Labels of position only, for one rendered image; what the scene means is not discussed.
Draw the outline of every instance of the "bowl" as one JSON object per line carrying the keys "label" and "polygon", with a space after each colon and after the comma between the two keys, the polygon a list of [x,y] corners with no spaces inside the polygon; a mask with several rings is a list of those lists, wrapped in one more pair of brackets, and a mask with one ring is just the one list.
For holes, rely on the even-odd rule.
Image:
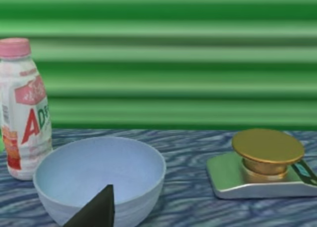
{"label": "bowl", "polygon": [[60,226],[112,184],[114,227],[135,227],[154,208],[165,172],[165,160],[153,147],[128,138],[95,137],[53,151],[38,165],[33,183]]}

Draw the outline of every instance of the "white bottle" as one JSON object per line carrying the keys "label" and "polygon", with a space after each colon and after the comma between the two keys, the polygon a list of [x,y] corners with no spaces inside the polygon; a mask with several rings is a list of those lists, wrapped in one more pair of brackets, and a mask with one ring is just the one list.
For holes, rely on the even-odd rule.
{"label": "white bottle", "polygon": [[32,180],[52,151],[52,126],[42,77],[25,38],[0,40],[1,133],[9,173]]}

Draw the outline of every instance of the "green background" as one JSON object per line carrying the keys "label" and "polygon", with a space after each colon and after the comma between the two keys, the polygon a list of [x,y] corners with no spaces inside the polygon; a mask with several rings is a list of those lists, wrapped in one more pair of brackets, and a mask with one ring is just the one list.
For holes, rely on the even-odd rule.
{"label": "green background", "polygon": [[317,0],[0,0],[55,128],[317,130]]}

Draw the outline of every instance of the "tablecloth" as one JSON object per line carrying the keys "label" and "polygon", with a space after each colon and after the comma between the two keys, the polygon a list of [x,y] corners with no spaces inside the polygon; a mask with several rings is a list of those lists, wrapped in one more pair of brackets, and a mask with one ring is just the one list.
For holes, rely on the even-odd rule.
{"label": "tablecloth", "polygon": [[[140,227],[317,227],[317,198],[221,200],[214,196],[206,161],[231,151],[236,131],[54,130],[53,146],[95,136],[138,139],[158,149],[167,173],[161,196]],[[317,132],[288,132],[306,148],[317,171]],[[0,227],[57,227],[32,182],[13,179],[0,154]]]}

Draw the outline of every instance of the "scale platform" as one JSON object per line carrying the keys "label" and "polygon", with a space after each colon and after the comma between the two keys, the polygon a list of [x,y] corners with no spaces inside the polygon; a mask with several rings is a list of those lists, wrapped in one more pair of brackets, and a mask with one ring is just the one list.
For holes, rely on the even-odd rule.
{"label": "scale platform", "polygon": [[232,140],[235,152],[210,158],[207,171],[222,199],[317,196],[317,177],[302,159],[304,147],[294,137],[250,129]]}

